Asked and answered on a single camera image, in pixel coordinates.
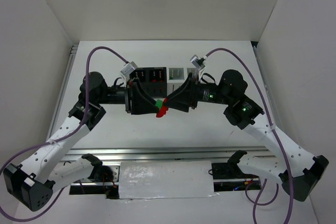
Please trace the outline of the aluminium rail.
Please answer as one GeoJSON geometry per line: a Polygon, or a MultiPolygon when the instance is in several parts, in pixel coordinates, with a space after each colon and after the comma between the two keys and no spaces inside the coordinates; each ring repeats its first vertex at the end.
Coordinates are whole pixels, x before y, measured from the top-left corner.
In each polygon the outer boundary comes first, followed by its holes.
{"type": "Polygon", "coordinates": [[[122,161],[186,161],[186,160],[224,160],[230,158],[236,151],[246,151],[257,157],[274,157],[264,147],[168,147],[168,148],[101,148],[72,149],[61,160],[72,162],[85,154],[92,154],[104,162],[122,161]]]}

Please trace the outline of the red lego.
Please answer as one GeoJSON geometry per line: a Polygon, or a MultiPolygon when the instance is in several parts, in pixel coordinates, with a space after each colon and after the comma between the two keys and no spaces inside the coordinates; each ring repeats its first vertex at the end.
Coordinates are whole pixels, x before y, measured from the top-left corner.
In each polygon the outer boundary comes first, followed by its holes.
{"type": "Polygon", "coordinates": [[[166,101],[167,101],[167,98],[165,98],[165,99],[163,100],[163,102],[164,102],[164,103],[163,103],[163,106],[162,106],[161,110],[159,110],[158,113],[156,114],[156,117],[157,117],[157,118],[161,118],[161,117],[163,117],[164,115],[166,115],[166,113],[167,113],[167,111],[168,111],[168,107],[165,106],[166,101]]]}

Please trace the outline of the black double container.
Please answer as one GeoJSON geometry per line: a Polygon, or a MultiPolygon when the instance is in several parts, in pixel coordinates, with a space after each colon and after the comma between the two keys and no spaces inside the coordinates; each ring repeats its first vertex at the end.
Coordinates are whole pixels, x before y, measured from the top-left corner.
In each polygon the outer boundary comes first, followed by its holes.
{"type": "Polygon", "coordinates": [[[143,90],[153,98],[167,96],[166,67],[136,68],[130,79],[139,78],[143,90]]]}

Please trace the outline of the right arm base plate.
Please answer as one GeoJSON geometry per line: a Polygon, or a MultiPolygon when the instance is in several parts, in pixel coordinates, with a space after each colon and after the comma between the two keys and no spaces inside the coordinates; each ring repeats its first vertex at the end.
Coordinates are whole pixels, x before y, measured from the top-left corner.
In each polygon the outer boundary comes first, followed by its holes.
{"type": "Polygon", "coordinates": [[[253,174],[243,173],[236,164],[232,163],[211,163],[208,173],[214,180],[226,182],[245,182],[257,180],[259,177],[253,174]]]}

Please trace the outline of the white double container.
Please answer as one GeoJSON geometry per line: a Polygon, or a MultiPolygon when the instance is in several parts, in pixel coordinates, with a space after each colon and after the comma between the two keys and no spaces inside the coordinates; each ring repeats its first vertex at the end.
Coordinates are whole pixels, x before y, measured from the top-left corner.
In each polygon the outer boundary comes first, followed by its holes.
{"type": "Polygon", "coordinates": [[[174,92],[179,88],[187,79],[189,73],[196,75],[198,70],[196,68],[168,68],[167,69],[167,95],[174,92]]]}

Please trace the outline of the white foil covered plate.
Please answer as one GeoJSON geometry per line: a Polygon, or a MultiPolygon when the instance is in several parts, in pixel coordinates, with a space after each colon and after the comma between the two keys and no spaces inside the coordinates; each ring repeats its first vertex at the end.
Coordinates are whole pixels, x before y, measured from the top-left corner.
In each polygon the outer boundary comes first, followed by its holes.
{"type": "Polygon", "coordinates": [[[121,199],[206,198],[215,195],[210,161],[123,162],[121,199]]]}

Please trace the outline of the green square lego brick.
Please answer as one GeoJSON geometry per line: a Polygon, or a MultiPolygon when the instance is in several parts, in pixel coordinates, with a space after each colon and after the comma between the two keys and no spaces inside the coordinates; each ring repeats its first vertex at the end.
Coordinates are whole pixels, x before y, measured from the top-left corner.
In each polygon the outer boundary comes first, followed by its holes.
{"type": "Polygon", "coordinates": [[[163,106],[163,101],[160,99],[157,99],[155,102],[155,106],[159,108],[159,110],[161,110],[162,106],[163,106]]]}

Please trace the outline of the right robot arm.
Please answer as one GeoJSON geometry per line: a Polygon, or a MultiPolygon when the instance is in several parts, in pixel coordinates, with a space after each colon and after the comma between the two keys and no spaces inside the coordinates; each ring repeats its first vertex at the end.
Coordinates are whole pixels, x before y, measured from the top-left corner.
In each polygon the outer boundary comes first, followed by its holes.
{"type": "Polygon", "coordinates": [[[237,70],[226,70],[219,84],[200,83],[189,75],[188,79],[164,102],[170,109],[188,112],[199,102],[224,104],[224,115],[229,123],[243,130],[275,156],[267,161],[245,151],[236,151],[228,160],[231,167],[244,174],[253,174],[280,184],[293,197],[305,201],[321,179],[329,161],[322,155],[314,156],[295,143],[280,128],[269,122],[264,110],[247,95],[247,82],[237,70]]]}

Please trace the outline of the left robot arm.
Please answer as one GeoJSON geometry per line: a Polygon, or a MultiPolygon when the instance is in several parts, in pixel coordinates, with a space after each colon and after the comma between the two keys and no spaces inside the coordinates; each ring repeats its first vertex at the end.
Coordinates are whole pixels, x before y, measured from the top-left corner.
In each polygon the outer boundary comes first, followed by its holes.
{"type": "Polygon", "coordinates": [[[157,114],[163,105],[142,89],[138,78],[129,80],[126,87],[109,87],[101,73],[88,73],[80,86],[77,103],[45,145],[19,165],[6,165],[3,174],[7,191],[31,211],[38,211],[54,192],[73,182],[101,180],[110,169],[92,154],[82,155],[63,167],[57,164],[104,117],[104,104],[124,104],[126,111],[134,115],[157,114]]]}

